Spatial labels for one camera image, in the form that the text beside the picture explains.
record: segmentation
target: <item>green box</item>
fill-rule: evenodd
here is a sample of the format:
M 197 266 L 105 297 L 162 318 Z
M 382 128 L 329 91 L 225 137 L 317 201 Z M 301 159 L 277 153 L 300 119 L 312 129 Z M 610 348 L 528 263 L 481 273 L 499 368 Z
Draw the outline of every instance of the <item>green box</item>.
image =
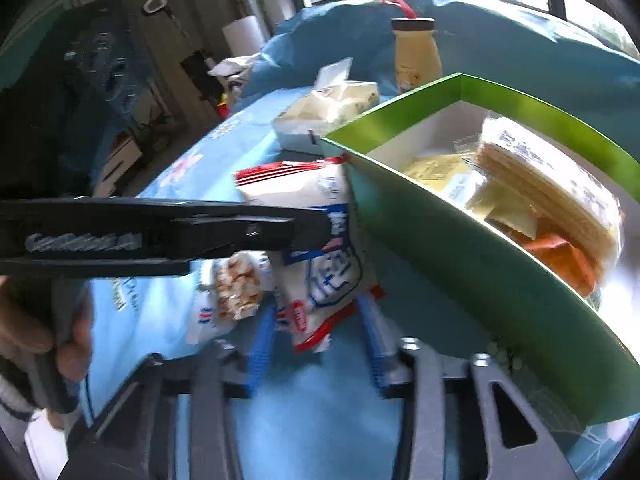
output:
M 394 158 L 417 155 L 403 139 L 420 142 L 420 124 L 440 120 L 430 140 L 439 149 L 438 132 L 455 129 L 457 121 L 475 124 L 480 108 L 565 146 L 617 183 L 612 191 L 624 194 L 629 208 L 638 208 L 640 164 L 628 153 L 558 108 L 468 75 L 449 76 L 384 103 L 329 134 L 322 148 L 325 155 L 346 154 L 367 231 L 517 349 L 581 422 L 640 412 L 638 362 L 596 311 L 499 231 L 398 171 Z

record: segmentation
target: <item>blue tablecloth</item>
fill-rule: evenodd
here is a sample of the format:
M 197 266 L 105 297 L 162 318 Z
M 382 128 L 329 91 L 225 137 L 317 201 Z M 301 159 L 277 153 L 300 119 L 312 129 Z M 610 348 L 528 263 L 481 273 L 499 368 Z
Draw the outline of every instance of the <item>blue tablecloth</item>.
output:
M 640 119 L 635 106 L 640 64 L 634 60 L 561 20 L 501 2 L 409 2 L 419 14 L 436 17 L 447 73 L 467 72 L 529 91 L 589 121 L 630 153 L 640 153 L 637 136 L 628 134 Z M 284 23 L 244 90 L 236 108 L 242 111 L 193 146 L 141 196 L 239 200 L 234 171 L 294 157 L 281 153 L 270 123 L 308 88 L 278 88 L 311 85 L 326 63 L 354 56 L 353 78 L 377 80 L 383 93 L 392 93 L 393 38 L 380 23 L 396 12 L 373 4 L 331 4 L 306 9 Z M 370 240 L 369 251 L 388 292 L 382 307 L 408 335 L 460 357 L 493 348 L 490 334 L 389 248 Z M 197 350 L 184 342 L 195 285 L 194 274 L 95 280 L 95 352 L 82 390 L 89 422 L 149 352 L 173 358 Z M 580 480 L 599 478 L 638 419 L 582 428 L 526 365 L 513 379 L 554 432 Z M 188 398 L 181 400 L 180 413 L 179 479 L 187 478 Z M 254 399 L 235 401 L 234 413 L 247 480 L 390 478 L 400 407 L 380 399 L 373 388 L 354 319 L 336 329 L 331 348 L 320 355 L 295 356 L 286 334 L 278 334 L 263 386 Z M 455 453 L 449 453 L 447 478 L 456 478 L 455 464 Z

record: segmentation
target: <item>finger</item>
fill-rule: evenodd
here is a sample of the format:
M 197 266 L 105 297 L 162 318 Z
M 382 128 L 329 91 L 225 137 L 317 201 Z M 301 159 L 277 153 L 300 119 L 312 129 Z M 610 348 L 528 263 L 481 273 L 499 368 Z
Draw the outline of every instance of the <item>finger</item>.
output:
M 0 334 L 0 355 L 9 361 L 14 362 L 20 370 L 24 370 L 24 359 L 22 351 L 4 335 Z
M 64 343 L 56 349 L 58 371 L 71 381 L 82 381 L 89 371 L 91 350 L 76 343 Z
M 88 352 L 93 348 L 91 328 L 94 324 L 94 302 L 91 292 L 88 290 L 82 302 L 78 317 L 71 327 L 72 340 Z
M 93 342 L 91 327 L 94 322 L 94 303 L 88 290 L 82 307 L 71 327 L 72 340 L 56 349 L 56 364 L 59 372 L 72 381 L 86 377 L 91 363 Z
M 0 335 L 29 352 L 42 354 L 53 346 L 53 333 L 37 319 L 28 316 L 0 288 Z
M 49 424 L 51 425 L 51 427 L 54 430 L 64 431 L 65 423 L 64 423 L 64 420 L 62 419 L 62 415 L 56 412 L 52 412 L 51 410 L 46 410 L 46 412 L 47 412 L 47 420 L 49 421 Z

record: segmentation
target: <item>human hand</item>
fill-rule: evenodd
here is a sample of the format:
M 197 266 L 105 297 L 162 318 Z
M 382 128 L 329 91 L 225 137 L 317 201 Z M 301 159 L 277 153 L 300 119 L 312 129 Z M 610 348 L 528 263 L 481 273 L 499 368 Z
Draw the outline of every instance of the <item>human hand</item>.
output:
M 11 278 L 0 276 L 0 354 L 24 370 L 22 352 L 43 354 L 54 347 L 54 334 L 34 317 L 25 313 L 8 293 Z M 67 379 L 81 381 L 87 374 L 92 356 L 91 326 L 94 306 L 91 292 L 82 300 L 71 330 L 71 341 L 56 348 L 58 371 Z

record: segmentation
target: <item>bottle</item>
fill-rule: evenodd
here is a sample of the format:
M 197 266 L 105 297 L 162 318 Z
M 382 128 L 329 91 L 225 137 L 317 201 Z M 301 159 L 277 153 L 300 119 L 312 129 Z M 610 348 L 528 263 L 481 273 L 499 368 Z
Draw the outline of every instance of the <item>bottle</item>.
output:
M 400 93 L 442 77 L 442 64 L 433 33 L 433 18 L 394 18 L 396 82 Z

